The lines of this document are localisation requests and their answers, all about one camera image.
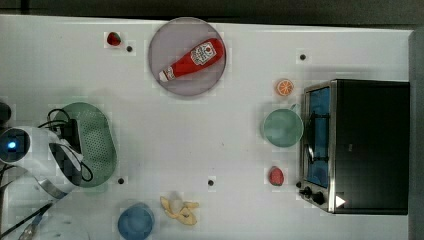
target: ketchup bottle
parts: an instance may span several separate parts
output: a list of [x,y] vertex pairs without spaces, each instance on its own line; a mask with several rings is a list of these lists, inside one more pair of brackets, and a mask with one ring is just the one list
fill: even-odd
[[180,76],[194,73],[216,63],[224,55],[224,44],[217,38],[203,41],[180,60],[159,73],[163,82],[174,80]]

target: green colander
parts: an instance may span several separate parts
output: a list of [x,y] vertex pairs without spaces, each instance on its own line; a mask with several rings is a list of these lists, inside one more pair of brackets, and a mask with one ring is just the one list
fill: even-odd
[[[82,162],[93,172],[93,179],[82,181],[80,187],[96,187],[106,182],[116,167],[116,150],[112,141],[109,124],[106,116],[96,107],[87,103],[72,103],[63,108],[69,116],[78,123],[78,132]],[[58,112],[55,120],[67,120],[66,116]],[[82,168],[84,178],[90,178],[87,169]]]

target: black toaster oven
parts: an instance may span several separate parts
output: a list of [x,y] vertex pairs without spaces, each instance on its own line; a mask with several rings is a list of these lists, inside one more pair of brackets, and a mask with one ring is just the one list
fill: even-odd
[[302,198],[336,214],[407,214],[408,82],[336,79],[304,91]]

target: white table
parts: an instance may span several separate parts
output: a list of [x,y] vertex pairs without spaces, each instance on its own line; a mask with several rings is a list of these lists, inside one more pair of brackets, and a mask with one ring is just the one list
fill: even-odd
[[[93,240],[119,239],[119,214],[133,199],[155,214],[149,239],[407,239],[407,216],[336,216],[300,199],[299,146],[274,147],[259,129],[267,113],[300,102],[315,83],[408,81],[410,31],[212,24],[227,46],[227,68],[210,92],[183,98],[166,92],[148,68],[147,48],[162,24],[0,16],[0,100],[13,108],[12,126],[35,126],[50,109],[76,101],[98,106],[112,126],[114,175],[76,190],[49,216],[76,219]],[[110,31],[134,51],[104,48]],[[288,98],[274,93],[281,78],[294,82]],[[273,165],[285,174],[282,187],[266,181]],[[165,216],[159,196],[172,191],[200,203],[196,226]]]

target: oven knob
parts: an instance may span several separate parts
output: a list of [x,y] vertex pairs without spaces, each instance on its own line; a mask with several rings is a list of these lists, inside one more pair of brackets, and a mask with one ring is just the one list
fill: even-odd
[[312,194],[312,200],[313,200],[316,204],[318,204],[318,205],[322,205],[322,204],[324,204],[324,202],[325,202],[324,194],[322,194],[322,192],[314,193],[314,194]]
[[305,198],[310,198],[312,195],[312,190],[310,187],[305,187],[303,190],[300,190],[299,193],[305,196]]

